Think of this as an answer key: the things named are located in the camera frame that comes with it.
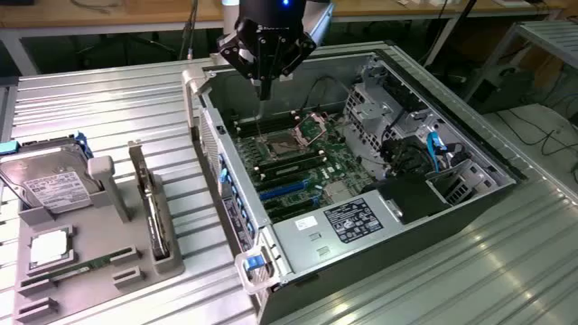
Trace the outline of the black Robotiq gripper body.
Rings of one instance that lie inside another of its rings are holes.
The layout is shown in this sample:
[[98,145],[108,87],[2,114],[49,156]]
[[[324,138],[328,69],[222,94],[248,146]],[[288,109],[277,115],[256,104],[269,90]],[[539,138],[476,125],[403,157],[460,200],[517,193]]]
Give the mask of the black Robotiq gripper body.
[[236,34],[242,43],[257,43],[257,29],[286,43],[302,35],[305,1],[240,0]]

